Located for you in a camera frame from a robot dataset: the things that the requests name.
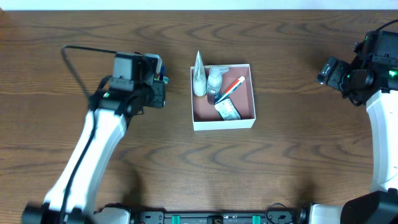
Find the blue disposable razor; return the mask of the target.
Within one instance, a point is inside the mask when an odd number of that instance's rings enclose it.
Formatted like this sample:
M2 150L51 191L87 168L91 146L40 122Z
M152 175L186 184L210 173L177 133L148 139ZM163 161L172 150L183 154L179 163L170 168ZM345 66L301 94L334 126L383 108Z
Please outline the blue disposable razor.
M164 81L164 75L165 75L165 65L162 65L160 68L160 73L159 73L159 80Z

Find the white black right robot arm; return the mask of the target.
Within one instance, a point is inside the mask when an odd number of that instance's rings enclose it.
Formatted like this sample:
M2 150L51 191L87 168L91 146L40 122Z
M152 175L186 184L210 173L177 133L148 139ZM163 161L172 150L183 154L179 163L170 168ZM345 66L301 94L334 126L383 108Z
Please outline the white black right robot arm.
M307 223L397 223L397 33L369 31L353 51L351 63L330 57L317 82L366 107L373 139L370 192L342 207L314 204Z

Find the green white soap box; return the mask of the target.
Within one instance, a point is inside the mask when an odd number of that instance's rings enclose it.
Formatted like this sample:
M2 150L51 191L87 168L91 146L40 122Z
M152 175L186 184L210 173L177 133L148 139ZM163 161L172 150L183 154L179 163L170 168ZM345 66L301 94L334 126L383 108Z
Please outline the green white soap box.
M223 101L215 104L215 110L222 117L224 121L240 120L241 115L234 107L230 98L226 98Z

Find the teal white toothpaste tube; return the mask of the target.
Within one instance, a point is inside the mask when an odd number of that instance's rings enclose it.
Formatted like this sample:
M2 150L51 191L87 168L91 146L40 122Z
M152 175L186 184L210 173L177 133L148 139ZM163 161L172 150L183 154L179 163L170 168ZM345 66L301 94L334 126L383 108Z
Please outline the teal white toothpaste tube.
M232 94L233 91L235 91L243 82L245 81L245 77L241 76L239 77L218 99L218 101L215 102L215 104L220 103L221 101L225 100L227 97L229 97L230 94Z

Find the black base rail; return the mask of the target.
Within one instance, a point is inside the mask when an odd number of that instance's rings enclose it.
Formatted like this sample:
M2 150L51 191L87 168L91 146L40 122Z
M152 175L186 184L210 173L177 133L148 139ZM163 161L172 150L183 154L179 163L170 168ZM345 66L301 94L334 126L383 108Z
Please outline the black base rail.
M108 204L94 213L95 223L126 224L290 224L308 223L308 209L274 203L264 211L168 212Z

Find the white pink-lined box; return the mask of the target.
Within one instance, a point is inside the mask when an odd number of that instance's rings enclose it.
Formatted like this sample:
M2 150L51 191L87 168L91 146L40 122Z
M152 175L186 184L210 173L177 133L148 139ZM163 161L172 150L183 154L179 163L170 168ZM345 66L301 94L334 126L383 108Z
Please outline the white pink-lined box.
M227 65L221 91L225 92L239 77L245 81L230 94L232 104L240 114L240 120L225 121L205 96L191 94L192 122L195 131L251 128L256 120L256 109L249 64Z

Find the green white toothbrush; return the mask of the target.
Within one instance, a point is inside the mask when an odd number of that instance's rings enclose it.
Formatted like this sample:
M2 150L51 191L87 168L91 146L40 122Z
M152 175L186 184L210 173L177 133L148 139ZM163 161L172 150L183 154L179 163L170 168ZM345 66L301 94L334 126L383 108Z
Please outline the green white toothbrush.
M164 77L163 78L164 83L167 85L169 83L169 78L168 77Z

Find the clear foam pump bottle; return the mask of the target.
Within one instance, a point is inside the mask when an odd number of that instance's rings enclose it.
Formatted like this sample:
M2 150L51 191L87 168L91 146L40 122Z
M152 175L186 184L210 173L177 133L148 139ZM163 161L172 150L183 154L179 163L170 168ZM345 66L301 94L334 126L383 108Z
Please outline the clear foam pump bottle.
M212 67L207 79L207 100L214 105L220 98L223 74L228 72L228 67Z

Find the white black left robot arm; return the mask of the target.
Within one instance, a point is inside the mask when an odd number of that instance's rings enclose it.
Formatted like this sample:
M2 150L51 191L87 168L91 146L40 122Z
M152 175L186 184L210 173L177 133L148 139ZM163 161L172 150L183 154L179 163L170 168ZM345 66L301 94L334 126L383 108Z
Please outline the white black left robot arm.
M113 74L88 96L80 139L41 206L27 205L22 223L129 223L125 210L95 212L98 187L131 119L165 105L164 66L156 54L116 52Z

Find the white Pantene tube gold cap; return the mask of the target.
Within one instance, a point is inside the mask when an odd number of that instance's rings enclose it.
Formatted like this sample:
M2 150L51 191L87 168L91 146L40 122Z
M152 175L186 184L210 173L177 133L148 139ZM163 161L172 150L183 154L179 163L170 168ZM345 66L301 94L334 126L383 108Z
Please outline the white Pantene tube gold cap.
M200 51L198 51L195 59L195 66L193 69L193 80L192 80L193 93L195 96L203 97L206 95L206 82L207 79L206 79L205 68L203 65Z

